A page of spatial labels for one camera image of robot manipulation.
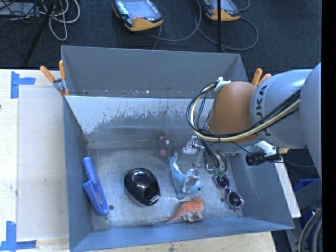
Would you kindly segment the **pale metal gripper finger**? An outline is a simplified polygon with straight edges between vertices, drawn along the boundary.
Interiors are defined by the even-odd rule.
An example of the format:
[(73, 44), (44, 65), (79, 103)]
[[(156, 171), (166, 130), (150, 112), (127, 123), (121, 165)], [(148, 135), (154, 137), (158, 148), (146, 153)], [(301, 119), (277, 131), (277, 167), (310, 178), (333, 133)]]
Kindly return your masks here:
[(191, 136), (186, 145), (182, 147), (182, 153), (184, 155), (195, 155), (198, 151), (204, 150), (205, 148), (202, 145), (200, 139), (195, 135)]
[(183, 183), (183, 193), (188, 193), (191, 187), (199, 180), (198, 170), (189, 169), (186, 173), (185, 180)]

